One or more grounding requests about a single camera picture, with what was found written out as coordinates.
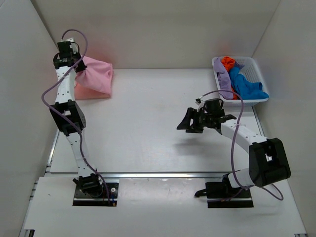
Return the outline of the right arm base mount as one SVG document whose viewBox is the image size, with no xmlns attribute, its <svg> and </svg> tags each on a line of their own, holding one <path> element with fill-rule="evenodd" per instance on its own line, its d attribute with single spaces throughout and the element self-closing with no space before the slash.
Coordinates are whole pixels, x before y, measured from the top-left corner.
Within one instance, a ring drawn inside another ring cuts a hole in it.
<svg viewBox="0 0 316 237">
<path fill-rule="evenodd" d="M 207 208 L 253 208 L 250 190 L 230 185 L 228 174 L 219 182 L 206 182 L 205 189 L 198 190 L 195 198 L 207 197 Z"/>
</svg>

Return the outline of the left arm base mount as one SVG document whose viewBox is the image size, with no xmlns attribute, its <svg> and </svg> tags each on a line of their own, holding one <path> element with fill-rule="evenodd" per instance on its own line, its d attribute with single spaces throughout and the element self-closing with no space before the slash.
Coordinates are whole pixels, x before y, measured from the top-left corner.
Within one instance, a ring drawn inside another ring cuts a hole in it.
<svg viewBox="0 0 316 237">
<path fill-rule="evenodd" d="M 119 182 L 104 182 L 96 174 L 74 178 L 76 185 L 73 206 L 116 207 L 119 194 Z"/>
</svg>

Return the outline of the pink t shirt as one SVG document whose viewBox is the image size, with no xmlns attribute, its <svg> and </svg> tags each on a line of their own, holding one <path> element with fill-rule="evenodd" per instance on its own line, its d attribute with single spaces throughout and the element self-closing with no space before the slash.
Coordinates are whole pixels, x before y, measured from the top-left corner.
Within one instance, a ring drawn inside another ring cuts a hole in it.
<svg viewBox="0 0 316 237">
<path fill-rule="evenodd" d="M 83 87 L 108 93 L 112 96 L 112 78 L 114 73 L 112 64 L 87 56 L 83 58 L 83 62 L 87 68 L 77 73 L 76 85 L 80 84 Z"/>
</svg>

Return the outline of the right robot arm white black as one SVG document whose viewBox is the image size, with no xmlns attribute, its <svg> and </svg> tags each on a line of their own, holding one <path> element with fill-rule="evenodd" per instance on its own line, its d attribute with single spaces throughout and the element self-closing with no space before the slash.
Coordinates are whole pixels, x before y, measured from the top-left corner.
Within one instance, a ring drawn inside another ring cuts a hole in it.
<svg viewBox="0 0 316 237">
<path fill-rule="evenodd" d="M 222 194 L 234 197 L 239 188 L 265 187 L 291 176 L 283 143 L 278 138 L 269 139 L 259 135 L 239 123 L 239 118 L 225 114 L 221 99 L 203 101 L 197 99 L 197 109 L 188 108 L 178 130 L 187 133 L 203 133 L 204 128 L 215 129 L 220 135 L 230 138 L 234 145 L 239 145 L 248 153 L 248 167 L 224 176 Z"/>
</svg>

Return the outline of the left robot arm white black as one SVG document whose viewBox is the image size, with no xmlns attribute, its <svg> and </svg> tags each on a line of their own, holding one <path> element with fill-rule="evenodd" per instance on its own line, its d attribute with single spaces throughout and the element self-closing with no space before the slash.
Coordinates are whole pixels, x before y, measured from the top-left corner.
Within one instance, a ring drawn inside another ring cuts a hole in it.
<svg viewBox="0 0 316 237">
<path fill-rule="evenodd" d="M 76 75 L 85 70 L 86 65 L 81 60 L 79 45 L 73 39 L 58 42 L 57 46 L 59 52 L 54 56 L 53 64 L 59 84 L 56 100 L 49 110 L 72 148 L 78 168 L 78 178 L 73 182 L 82 193 L 99 198 L 104 193 L 104 185 L 83 155 L 82 131 L 86 127 L 86 119 L 75 101 Z"/>
</svg>

